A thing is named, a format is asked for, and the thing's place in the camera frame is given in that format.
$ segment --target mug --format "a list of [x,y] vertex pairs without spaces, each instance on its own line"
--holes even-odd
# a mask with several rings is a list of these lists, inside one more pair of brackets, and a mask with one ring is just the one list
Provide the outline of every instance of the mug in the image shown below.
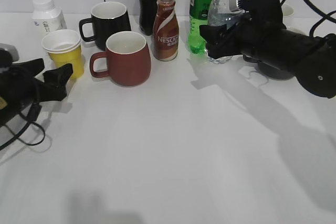
[[[93,36],[85,37],[83,25],[92,23]],[[130,31],[130,19],[127,8],[119,2],[103,2],[91,10],[91,18],[79,22],[80,36],[85,42],[95,41],[97,47],[105,51],[106,40],[120,31]]]
[[53,60],[56,68],[72,64],[71,80],[78,79],[84,73],[84,63],[81,58],[80,36],[73,30],[58,30],[42,39],[42,47]]
[[293,25],[294,8],[288,4],[283,4],[281,9],[284,16],[283,24],[291,27]]
[[[97,59],[106,58],[107,71],[95,72],[93,64]],[[106,51],[92,55],[90,72],[95,78],[110,76],[125,87],[144,83],[151,73],[151,56],[146,38],[133,31],[121,31],[108,38]]]

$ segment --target green plastic bottle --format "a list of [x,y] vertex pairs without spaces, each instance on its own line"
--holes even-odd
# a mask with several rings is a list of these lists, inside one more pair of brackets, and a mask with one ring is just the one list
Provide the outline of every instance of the green plastic bottle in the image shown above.
[[200,25],[207,25],[208,11],[212,0],[190,0],[190,33],[188,46],[192,53],[205,52],[205,40],[200,36]]

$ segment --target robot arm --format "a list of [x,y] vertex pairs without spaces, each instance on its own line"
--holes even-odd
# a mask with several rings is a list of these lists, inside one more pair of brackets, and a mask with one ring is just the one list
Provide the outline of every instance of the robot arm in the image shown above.
[[246,13],[229,30],[200,26],[210,57],[244,54],[293,74],[314,95],[336,96],[336,35],[312,38],[288,31],[280,0],[230,0],[230,9]]

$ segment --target mug handle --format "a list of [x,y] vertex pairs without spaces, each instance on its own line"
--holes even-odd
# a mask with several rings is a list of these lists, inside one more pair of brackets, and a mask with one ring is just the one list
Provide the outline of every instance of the mug handle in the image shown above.
[[95,78],[104,78],[104,77],[107,77],[109,76],[109,73],[108,71],[104,71],[104,72],[95,72],[94,69],[93,69],[93,64],[96,60],[98,59],[101,59],[101,58],[106,58],[107,55],[106,55],[106,52],[98,52],[94,55],[91,56],[91,59],[90,59],[90,72],[91,72],[91,75]]
[[88,24],[88,23],[92,23],[92,18],[86,18],[86,19],[83,19],[79,22],[79,33],[80,33],[80,36],[82,37],[82,39],[85,41],[85,42],[91,42],[91,41],[94,41],[96,40],[96,37],[95,35],[87,38],[84,36],[84,33],[83,33],[83,25],[85,24]]

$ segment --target white bottle cap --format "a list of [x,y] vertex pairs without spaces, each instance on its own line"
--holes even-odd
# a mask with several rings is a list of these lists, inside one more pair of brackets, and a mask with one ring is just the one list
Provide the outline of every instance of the white bottle cap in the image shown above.
[[54,0],[33,0],[34,10],[46,11],[55,8]]

